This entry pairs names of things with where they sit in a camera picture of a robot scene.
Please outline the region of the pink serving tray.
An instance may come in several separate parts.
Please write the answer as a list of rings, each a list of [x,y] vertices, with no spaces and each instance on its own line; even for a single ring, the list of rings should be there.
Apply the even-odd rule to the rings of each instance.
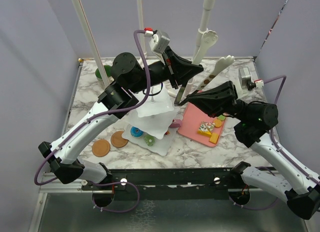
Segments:
[[[208,147],[215,147],[221,137],[227,118],[209,117],[193,104],[188,104],[177,132]]]

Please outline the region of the pink cake slice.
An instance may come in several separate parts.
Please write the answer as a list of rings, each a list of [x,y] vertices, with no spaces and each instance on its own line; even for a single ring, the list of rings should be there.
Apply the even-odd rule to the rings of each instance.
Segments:
[[[170,125],[171,128],[179,128],[182,125],[182,121],[180,119],[174,119]]]

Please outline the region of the white tiered serving stand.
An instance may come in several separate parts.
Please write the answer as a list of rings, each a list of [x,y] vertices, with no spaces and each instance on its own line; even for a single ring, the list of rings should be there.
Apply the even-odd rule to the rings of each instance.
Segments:
[[[171,101],[164,85],[156,85],[150,89],[150,96],[139,108],[129,112],[126,119],[128,125],[124,128],[123,138],[148,149],[153,153],[165,156],[171,147],[178,128],[171,128],[174,119],[182,121],[183,116],[179,115],[179,108]],[[137,127],[144,132],[140,138],[131,136],[131,127]],[[155,137],[155,144],[147,146],[144,136],[149,134]]]

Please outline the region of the blue frosted donut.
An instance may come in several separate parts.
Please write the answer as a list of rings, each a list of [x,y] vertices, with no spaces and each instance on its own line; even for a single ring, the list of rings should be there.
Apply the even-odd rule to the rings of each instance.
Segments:
[[[137,127],[131,127],[130,134],[134,138],[140,138],[144,134],[144,132]]]

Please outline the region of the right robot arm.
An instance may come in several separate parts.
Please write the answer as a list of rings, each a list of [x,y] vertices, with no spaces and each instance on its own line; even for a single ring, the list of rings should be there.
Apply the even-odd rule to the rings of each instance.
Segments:
[[[274,138],[278,123],[275,104],[261,101],[246,103],[238,98],[231,81],[208,91],[192,93],[189,102],[210,117],[227,114],[239,120],[234,133],[239,142],[264,157],[283,177],[265,173],[246,162],[231,170],[230,183],[260,188],[287,204],[298,217],[309,220],[320,208],[320,176],[286,150]]]

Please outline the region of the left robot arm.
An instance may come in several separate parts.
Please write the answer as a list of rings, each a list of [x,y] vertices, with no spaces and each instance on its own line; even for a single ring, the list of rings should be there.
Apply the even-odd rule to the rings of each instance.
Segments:
[[[98,101],[75,126],[59,139],[42,142],[38,149],[47,159],[56,179],[69,184],[76,179],[91,181],[97,188],[106,189],[112,174],[103,163],[81,161],[78,156],[98,135],[136,108],[139,100],[135,93],[147,91],[151,86],[169,80],[172,87],[186,83],[203,71],[202,58],[186,60],[167,46],[163,61],[141,67],[129,52],[119,54],[111,67],[114,81],[98,97]]]

